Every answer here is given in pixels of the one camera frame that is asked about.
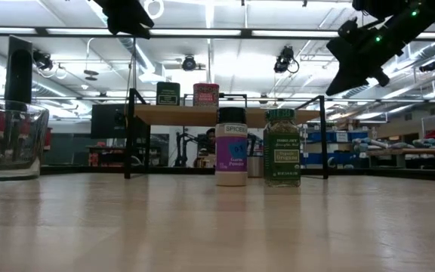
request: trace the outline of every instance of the purple label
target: purple label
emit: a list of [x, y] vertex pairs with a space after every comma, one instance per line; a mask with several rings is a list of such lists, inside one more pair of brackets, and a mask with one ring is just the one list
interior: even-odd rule
[[216, 138], [216, 171], [248, 171], [248, 139], [244, 137]]

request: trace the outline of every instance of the green cap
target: green cap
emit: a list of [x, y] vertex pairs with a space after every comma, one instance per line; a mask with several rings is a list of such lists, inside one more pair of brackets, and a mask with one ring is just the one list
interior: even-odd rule
[[295, 110], [293, 109], [274, 109], [266, 112], [267, 121], [295, 120]]

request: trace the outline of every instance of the spice jar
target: spice jar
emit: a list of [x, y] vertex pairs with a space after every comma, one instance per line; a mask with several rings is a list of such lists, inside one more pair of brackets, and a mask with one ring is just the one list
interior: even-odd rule
[[264, 129], [264, 178], [270, 187], [300, 186], [300, 133], [295, 111], [266, 112]]
[[248, 178], [248, 126], [246, 110], [217, 110], [216, 185], [245, 186]]

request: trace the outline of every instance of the black cap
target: black cap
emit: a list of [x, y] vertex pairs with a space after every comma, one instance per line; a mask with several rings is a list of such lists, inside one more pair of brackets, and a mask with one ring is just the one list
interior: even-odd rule
[[221, 107], [217, 109], [217, 123], [246, 123], [246, 109], [241, 107]]

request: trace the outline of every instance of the green label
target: green label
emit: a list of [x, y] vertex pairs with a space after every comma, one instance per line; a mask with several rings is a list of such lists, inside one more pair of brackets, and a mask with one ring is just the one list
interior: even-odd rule
[[268, 180], [300, 180], [300, 135], [264, 135], [264, 175]]
[[179, 105], [179, 91], [162, 89], [157, 90], [157, 105]]

